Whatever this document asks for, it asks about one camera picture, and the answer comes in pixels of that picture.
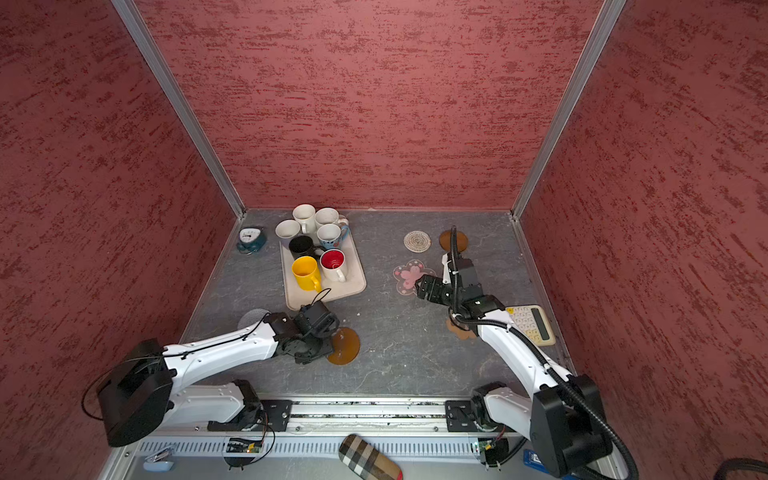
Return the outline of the brown paw coaster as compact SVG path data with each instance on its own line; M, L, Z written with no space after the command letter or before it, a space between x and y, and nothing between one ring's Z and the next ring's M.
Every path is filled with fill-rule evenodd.
M477 334L474 331L457 326L451 319L446 321L446 326L459 340L469 340L477 337Z

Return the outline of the brown wooden round coaster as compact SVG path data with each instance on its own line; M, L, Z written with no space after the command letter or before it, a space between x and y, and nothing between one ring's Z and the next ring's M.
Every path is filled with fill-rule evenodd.
M333 351L327 356L327 360L338 366L351 363L360 352L359 336L348 327L339 328L331 336L331 345Z

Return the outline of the pink flower coaster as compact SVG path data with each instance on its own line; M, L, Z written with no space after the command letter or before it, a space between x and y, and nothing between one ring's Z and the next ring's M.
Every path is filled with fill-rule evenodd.
M436 272L421 260L412 259L404 265L397 266L393 271L396 291L402 296L415 295L416 282L425 275L435 276Z

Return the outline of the dark brown round coaster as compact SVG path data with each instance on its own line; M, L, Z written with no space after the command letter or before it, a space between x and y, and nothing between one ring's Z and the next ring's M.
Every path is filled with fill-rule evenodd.
M458 251L464 252L469 246L469 239L461 231L457 231L456 234L457 234ZM446 230L440 234L439 244L440 244L440 247L446 252L449 252L451 250L451 238L452 238L452 232L450 230Z

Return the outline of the white woven round coaster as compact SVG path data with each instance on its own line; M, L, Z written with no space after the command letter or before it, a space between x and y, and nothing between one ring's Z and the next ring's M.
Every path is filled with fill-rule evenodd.
M432 245L430 236L419 230L408 232L403 239L404 246L413 253L424 253Z

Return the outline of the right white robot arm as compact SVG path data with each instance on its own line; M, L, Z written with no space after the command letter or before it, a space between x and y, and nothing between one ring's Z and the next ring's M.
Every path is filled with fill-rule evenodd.
M519 395L500 383L476 389L479 421L523 435L554 477L602 478L593 465L613 453L614 438L595 382L536 346L515 324L515 312L483 292L471 260L447 253L442 264L441 276L417 280L418 297L447 306L451 322L490 345L525 390Z

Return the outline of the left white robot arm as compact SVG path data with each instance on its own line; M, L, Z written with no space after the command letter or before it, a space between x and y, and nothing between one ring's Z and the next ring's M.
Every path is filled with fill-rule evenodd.
M268 416L249 382L207 385L205 379L279 356L299 365L326 358L339 327L338 317L316 300L295 316L253 309L237 330L204 340L140 342L96 389L108 445L127 446L174 425L264 430Z

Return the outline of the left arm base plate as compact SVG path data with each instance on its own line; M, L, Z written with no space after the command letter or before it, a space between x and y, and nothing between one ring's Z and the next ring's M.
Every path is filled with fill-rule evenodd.
M293 401L265 400L258 405L246 404L243 409L227 422L209 421L211 432L284 432L291 416Z

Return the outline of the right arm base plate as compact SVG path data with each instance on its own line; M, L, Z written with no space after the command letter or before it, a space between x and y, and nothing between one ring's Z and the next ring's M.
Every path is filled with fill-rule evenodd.
M478 432L473 404L470 400L447 400L444 403L447 430L451 433Z

